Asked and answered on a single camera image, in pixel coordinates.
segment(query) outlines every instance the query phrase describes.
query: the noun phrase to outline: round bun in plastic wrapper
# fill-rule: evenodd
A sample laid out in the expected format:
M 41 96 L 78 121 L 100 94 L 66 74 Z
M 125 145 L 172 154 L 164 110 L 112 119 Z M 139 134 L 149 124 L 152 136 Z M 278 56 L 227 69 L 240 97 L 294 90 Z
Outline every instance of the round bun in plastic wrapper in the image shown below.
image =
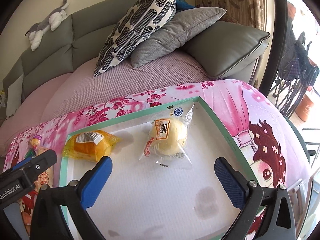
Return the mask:
M 176 105 L 152 117 L 152 126 L 141 160 L 149 159 L 164 167 L 192 167 L 185 145 L 193 106 L 192 99 L 180 104 L 177 102 Z

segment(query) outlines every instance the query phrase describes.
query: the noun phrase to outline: snack package on tablecloth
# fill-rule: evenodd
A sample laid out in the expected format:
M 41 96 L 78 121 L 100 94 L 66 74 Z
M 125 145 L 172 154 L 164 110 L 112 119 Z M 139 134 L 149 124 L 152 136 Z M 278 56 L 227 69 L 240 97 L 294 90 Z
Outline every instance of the snack package on tablecloth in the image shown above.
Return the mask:
M 25 155 L 25 159 L 28 157 L 36 157 L 45 151 L 49 150 L 46 147 L 40 146 L 41 144 L 41 135 L 34 134 L 28 142 L 28 151 Z M 43 184 L 48 184 L 50 187 L 53 187 L 53 167 L 48 168 L 46 171 L 41 173 L 38 179 L 35 181 L 35 189 L 30 191 L 28 194 L 23 196 L 18 203 L 20 204 L 20 211 L 22 215 L 22 220 L 25 224 L 26 231 L 30 234 L 30 224 L 33 214 L 33 209 L 36 203 L 36 198 L 39 193 L 40 187 Z
M 66 143 L 62 155 L 74 159 L 98 162 L 111 154 L 112 146 L 120 139 L 105 131 L 96 130 L 73 135 Z
M 152 160 L 164 167 L 189 169 L 185 151 L 194 103 L 189 101 L 161 111 L 151 119 L 151 130 L 140 160 Z

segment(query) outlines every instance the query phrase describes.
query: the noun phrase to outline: yellow plastic wrapper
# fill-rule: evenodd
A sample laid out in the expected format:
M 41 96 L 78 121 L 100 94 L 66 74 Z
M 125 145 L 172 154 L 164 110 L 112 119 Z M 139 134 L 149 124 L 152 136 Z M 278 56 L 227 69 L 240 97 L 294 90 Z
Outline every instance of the yellow plastic wrapper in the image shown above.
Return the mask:
M 66 143 L 62 155 L 74 159 L 98 162 L 111 154 L 112 146 L 120 138 L 105 131 L 96 130 L 73 135 Z

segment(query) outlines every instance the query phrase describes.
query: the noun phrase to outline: blue round logo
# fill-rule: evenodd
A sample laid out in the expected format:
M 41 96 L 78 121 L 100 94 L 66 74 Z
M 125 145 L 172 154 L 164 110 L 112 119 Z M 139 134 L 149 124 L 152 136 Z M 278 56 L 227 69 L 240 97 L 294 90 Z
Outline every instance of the blue round logo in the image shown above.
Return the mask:
M 182 115 L 182 108 L 181 107 L 178 107 L 174 110 L 174 115 L 175 116 L 180 116 Z

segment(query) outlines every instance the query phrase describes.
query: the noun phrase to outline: black and white patterned pillow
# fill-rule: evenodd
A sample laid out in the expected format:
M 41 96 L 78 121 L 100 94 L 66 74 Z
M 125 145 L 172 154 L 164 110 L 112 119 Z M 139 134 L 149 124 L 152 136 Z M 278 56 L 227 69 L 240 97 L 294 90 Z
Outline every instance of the black and white patterned pillow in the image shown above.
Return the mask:
M 140 42 L 165 25 L 175 11 L 175 0 L 138 0 L 108 36 L 93 76 L 118 65 Z

